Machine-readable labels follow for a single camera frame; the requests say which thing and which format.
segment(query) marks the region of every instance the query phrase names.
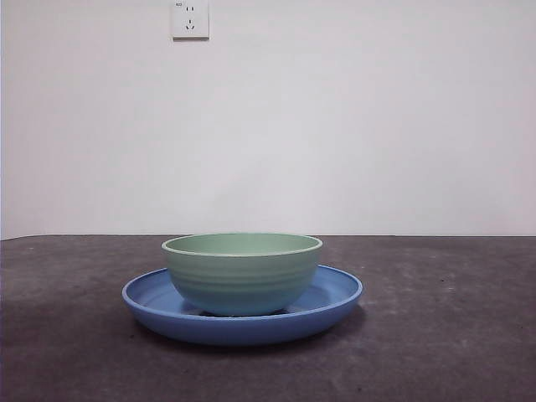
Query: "dark tabletop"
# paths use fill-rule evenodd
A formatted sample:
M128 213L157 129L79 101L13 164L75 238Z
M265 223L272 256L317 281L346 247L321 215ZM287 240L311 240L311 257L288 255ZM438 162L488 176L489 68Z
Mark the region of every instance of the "dark tabletop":
M360 307L311 338L219 348L123 305L170 237L4 240L2 400L536 400L536 238L321 236Z

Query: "wall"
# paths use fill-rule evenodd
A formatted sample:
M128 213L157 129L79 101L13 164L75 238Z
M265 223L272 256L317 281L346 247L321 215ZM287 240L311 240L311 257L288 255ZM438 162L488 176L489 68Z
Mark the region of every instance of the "wall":
M536 235L536 2L3 1L3 238Z

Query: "plate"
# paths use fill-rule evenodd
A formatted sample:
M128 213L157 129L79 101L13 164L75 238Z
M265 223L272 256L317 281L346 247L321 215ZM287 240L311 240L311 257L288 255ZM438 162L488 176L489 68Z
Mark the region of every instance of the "plate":
M319 265L312 284L284 310L267 316L216 317L185 301L168 269L138 276L123 287L134 317L161 335L191 343L249 346L308 337L330 328L355 307L363 285L347 272Z

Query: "white wall outlet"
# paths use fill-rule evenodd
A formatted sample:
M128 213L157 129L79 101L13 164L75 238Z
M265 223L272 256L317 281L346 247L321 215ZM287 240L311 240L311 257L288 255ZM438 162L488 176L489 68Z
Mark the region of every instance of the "white wall outlet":
M173 39L209 37L209 0L176 0L171 8Z

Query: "stacked dishes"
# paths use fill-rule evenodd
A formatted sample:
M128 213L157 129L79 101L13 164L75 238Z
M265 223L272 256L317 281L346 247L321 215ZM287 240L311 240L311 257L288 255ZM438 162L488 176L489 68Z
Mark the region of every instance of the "stacked dishes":
M200 234L162 244L167 270L123 288L136 319L179 340L249 345L302 338L347 315L361 282L318 266L322 242L270 233Z

